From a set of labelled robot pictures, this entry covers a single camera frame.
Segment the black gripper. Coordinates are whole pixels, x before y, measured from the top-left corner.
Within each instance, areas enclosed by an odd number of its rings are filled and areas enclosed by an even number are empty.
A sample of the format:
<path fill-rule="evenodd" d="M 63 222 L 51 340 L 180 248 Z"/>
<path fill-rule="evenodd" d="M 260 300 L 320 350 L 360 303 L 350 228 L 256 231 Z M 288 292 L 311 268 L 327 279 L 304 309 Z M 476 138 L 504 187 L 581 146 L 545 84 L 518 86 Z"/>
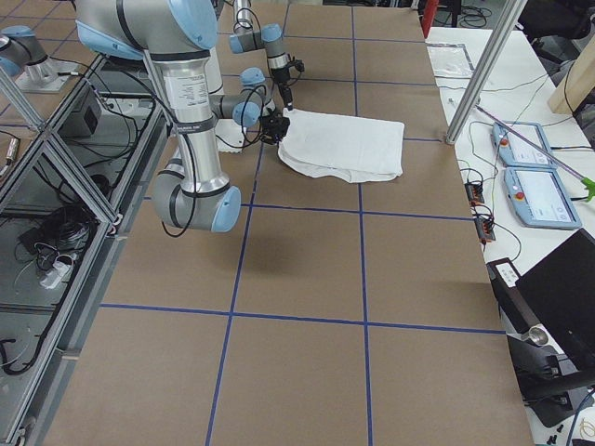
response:
<path fill-rule="evenodd" d="M 273 82 L 277 85 L 280 96 L 283 100 L 284 107 L 289 111 L 294 109 L 294 100 L 291 90 L 291 75 L 290 66 L 285 65 L 281 68 L 274 68 L 271 70 L 271 77 Z"/>
<path fill-rule="evenodd" d="M 287 134 L 290 119 L 284 117 L 279 111 L 273 111 L 259 118 L 260 140 L 266 144 L 280 143 Z"/>

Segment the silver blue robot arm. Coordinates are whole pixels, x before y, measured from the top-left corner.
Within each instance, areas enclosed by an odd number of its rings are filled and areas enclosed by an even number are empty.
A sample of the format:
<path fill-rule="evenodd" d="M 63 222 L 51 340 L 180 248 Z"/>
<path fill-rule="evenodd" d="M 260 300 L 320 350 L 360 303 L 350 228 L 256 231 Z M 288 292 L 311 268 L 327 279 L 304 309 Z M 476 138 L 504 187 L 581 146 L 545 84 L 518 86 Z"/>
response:
<path fill-rule="evenodd" d="M 293 58 L 285 49 L 284 35 L 278 23 L 261 25 L 250 1 L 233 2 L 233 34 L 229 38 L 231 52 L 242 54 L 263 49 L 267 57 L 268 70 L 277 86 L 284 107 L 294 109 L 291 70 L 304 72 L 301 59 Z"/>
<path fill-rule="evenodd" d="M 280 142 L 289 120 L 277 109 L 259 70 L 242 74 L 238 95 L 212 95 L 206 65 L 218 42 L 210 1 L 80 1 L 77 31 L 88 48 L 120 59 L 144 57 L 157 66 L 178 149 L 154 182 L 152 202 L 164 225 L 227 232 L 241 208 L 241 192 L 222 171 L 219 119 L 241 128 L 260 125 L 261 139 Z"/>

